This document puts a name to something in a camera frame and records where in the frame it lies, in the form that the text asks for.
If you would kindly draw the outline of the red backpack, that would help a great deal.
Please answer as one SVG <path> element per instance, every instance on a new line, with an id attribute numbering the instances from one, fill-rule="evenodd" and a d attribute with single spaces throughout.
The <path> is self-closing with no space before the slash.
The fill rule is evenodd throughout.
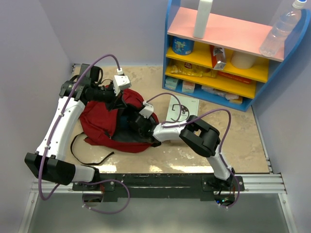
<path id="1" fill-rule="evenodd" d="M 123 100 L 127 107 L 125 109 L 107 110 L 104 102 L 90 101 L 84 111 L 80 115 L 80 123 L 83 132 L 76 135 L 71 142 L 70 152 L 77 159 L 73 152 L 75 140 L 80 135 L 85 134 L 85 142 L 93 146 L 105 146 L 113 151 L 110 152 L 99 162 L 85 163 L 85 166 L 99 166 L 111 155 L 115 150 L 139 153 L 149 147 L 157 147 L 161 143 L 153 139 L 143 137 L 142 129 L 131 128 L 131 117 L 143 107 L 143 97 L 136 91 L 126 89 L 123 93 Z"/>

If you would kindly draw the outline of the white booklet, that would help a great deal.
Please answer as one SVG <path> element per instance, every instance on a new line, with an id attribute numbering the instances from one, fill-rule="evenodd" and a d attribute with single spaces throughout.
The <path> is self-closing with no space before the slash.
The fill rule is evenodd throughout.
<path id="1" fill-rule="evenodd" d="M 189 116 L 191 115 L 196 115 L 196 116 L 198 115 L 198 108 L 199 108 L 198 99 L 184 97 L 184 96 L 176 96 L 176 97 L 179 99 L 181 103 L 181 109 L 176 98 L 171 97 L 167 116 L 166 116 L 166 121 L 176 122 L 180 111 L 181 111 L 181 116 L 178 122 L 187 120 Z"/>

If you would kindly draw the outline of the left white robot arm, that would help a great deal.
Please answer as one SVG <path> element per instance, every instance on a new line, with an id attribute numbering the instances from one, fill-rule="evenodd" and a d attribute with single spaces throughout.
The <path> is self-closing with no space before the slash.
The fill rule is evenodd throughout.
<path id="1" fill-rule="evenodd" d="M 124 106 L 121 97 L 131 83 L 122 68 L 117 67 L 110 87 L 102 89 L 90 76 L 96 66 L 85 64 L 84 67 L 83 73 L 62 84 L 58 106 L 47 134 L 35 153 L 25 156 L 25 163 L 38 179 L 39 186 L 43 181 L 49 181 L 57 185 L 83 183 L 89 190 L 100 187 L 100 172 L 95 166 L 65 161 L 67 146 L 76 121 L 88 102 L 97 100 L 107 104 L 110 110 Z"/>

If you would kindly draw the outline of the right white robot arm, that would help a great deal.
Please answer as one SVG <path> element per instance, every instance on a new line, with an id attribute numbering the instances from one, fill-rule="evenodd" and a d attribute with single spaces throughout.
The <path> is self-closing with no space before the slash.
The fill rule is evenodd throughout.
<path id="1" fill-rule="evenodd" d="M 165 141 L 182 140 L 196 154 L 208 160 L 219 189 L 227 191 L 233 186 L 234 171 L 222 155 L 223 140 L 220 139 L 220 132 L 200 117 L 191 115 L 178 123 L 156 124 L 141 114 L 132 114 L 127 121 L 130 128 L 153 147 Z"/>

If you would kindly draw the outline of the pink tissue pack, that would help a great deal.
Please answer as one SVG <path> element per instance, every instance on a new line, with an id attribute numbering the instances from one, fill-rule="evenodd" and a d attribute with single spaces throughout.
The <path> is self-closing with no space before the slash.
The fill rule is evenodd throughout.
<path id="1" fill-rule="evenodd" d="M 185 81 L 182 82 L 182 92 L 183 93 L 193 93 L 195 90 L 195 83 Z"/>

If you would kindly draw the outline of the yellow snack bag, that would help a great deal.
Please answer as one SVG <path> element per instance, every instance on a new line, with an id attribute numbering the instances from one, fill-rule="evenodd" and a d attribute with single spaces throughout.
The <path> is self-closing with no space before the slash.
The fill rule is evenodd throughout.
<path id="1" fill-rule="evenodd" d="M 217 76 L 217 71 L 211 68 L 202 67 L 188 62 L 173 60 L 170 68 L 171 74 L 179 74 L 191 77 L 211 77 Z"/>

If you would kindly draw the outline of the blue round tin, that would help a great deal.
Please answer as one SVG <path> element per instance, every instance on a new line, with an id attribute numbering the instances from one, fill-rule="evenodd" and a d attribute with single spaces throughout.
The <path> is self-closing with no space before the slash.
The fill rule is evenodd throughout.
<path id="1" fill-rule="evenodd" d="M 178 55 L 189 55 L 192 53 L 194 47 L 194 41 L 189 39 L 183 39 L 180 37 L 173 37 L 172 50 Z"/>

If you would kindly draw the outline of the red flat box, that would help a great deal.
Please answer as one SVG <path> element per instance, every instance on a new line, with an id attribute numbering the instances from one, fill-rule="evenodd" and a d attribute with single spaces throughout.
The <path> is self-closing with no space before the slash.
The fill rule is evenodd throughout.
<path id="1" fill-rule="evenodd" d="M 251 79 L 244 78 L 244 77 L 241 77 L 241 76 L 238 76 L 238 75 L 234 75 L 234 74 L 230 74 L 230 73 L 225 73 L 225 72 L 222 72 L 222 71 L 218 71 L 218 75 L 226 77 L 226 78 L 229 78 L 231 80 L 238 81 L 240 83 L 244 83 L 244 84 L 250 84 L 252 82 Z"/>

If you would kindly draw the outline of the red snack box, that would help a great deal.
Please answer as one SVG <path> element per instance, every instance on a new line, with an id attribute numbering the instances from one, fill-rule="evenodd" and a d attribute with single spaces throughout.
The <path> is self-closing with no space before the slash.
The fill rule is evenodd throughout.
<path id="1" fill-rule="evenodd" d="M 226 56 L 224 48 L 210 45 L 210 54 L 213 69 L 223 70 L 226 65 Z"/>

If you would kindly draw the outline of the blue wooden shelf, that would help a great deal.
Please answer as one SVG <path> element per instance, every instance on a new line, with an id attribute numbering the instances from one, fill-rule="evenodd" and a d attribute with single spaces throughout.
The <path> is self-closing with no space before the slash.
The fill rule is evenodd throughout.
<path id="1" fill-rule="evenodd" d="M 170 0 L 167 6 L 162 80 L 165 81 L 167 76 L 171 76 L 180 81 L 186 80 L 195 83 L 196 86 L 191 94 L 192 97 L 244 112 L 255 103 L 256 99 L 277 74 L 288 66 L 290 57 L 299 47 L 306 33 L 311 29 L 311 12 L 309 9 L 302 9 L 301 19 L 285 40 L 283 47 L 274 57 L 268 58 L 260 54 L 259 47 L 266 34 L 271 30 L 271 26 L 210 14 L 205 37 L 198 39 L 192 36 L 197 11 L 181 7 L 180 4 L 179 0 Z M 174 53 L 172 50 L 174 36 L 194 41 L 192 53 L 189 55 Z M 199 78 L 170 73 L 173 60 L 211 68 L 210 45 L 225 48 L 227 64 L 223 72 L 251 79 L 252 82 L 244 84 L 223 76 Z M 234 51 L 256 56 L 257 59 L 254 65 L 250 69 L 235 68 L 231 64 L 231 56 Z M 201 86 L 208 86 L 242 96 L 243 102 L 242 104 L 230 103 L 225 98 L 203 91 Z"/>

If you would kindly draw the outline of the white paper roll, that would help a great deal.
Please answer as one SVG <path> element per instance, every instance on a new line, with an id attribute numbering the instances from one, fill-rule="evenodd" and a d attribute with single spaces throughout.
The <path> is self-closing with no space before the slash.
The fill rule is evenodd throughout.
<path id="1" fill-rule="evenodd" d="M 234 51 L 231 56 L 231 64 L 238 69 L 250 69 L 257 57 L 251 54 Z"/>

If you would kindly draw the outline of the white bottle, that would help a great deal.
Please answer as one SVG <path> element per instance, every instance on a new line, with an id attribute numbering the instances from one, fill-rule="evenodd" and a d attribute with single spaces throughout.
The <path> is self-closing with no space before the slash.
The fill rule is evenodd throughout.
<path id="1" fill-rule="evenodd" d="M 198 9 L 197 9 L 197 15 L 196 15 L 196 21 L 193 31 L 193 37 L 198 39 L 203 39 L 207 22 L 209 18 L 209 14 L 212 8 L 213 0 L 200 0 Z"/>

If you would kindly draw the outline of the clear plastic water bottle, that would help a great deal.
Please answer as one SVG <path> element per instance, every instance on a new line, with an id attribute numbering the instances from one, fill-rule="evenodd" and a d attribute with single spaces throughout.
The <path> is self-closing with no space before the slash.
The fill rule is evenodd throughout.
<path id="1" fill-rule="evenodd" d="M 277 54 L 301 19 L 301 10 L 306 2 L 306 0 L 295 0 L 290 9 L 280 15 L 259 48 L 263 56 L 273 57 Z"/>

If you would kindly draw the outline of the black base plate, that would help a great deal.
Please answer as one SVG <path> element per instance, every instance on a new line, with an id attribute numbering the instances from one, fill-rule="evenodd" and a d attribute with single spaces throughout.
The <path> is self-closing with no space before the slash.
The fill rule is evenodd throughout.
<path id="1" fill-rule="evenodd" d="M 105 183 L 75 183 L 72 189 L 85 194 L 103 194 L 106 202 L 130 195 L 133 199 L 199 199 L 225 204 L 233 202 L 233 195 L 238 191 L 245 190 L 241 176 L 225 186 L 211 173 L 101 173 L 99 180 Z"/>

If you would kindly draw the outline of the aluminium rail frame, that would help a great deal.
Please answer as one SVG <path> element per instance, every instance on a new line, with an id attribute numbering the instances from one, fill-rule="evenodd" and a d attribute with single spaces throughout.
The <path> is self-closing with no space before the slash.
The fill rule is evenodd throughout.
<path id="1" fill-rule="evenodd" d="M 162 66 L 121 65 L 132 88 L 144 99 L 162 89 Z M 296 232 L 281 174 L 274 174 L 261 131 L 251 109 L 230 109 L 232 123 L 223 151 L 243 176 L 245 190 L 234 207 L 219 208 L 199 199 L 135 199 L 121 213 L 105 215 L 82 208 L 82 192 L 60 186 L 49 201 L 42 201 L 34 181 L 20 232 L 28 233 L 291 233 Z M 98 167 L 113 173 L 212 172 L 201 156 L 182 141 L 163 143 L 139 154 L 116 152 Z"/>

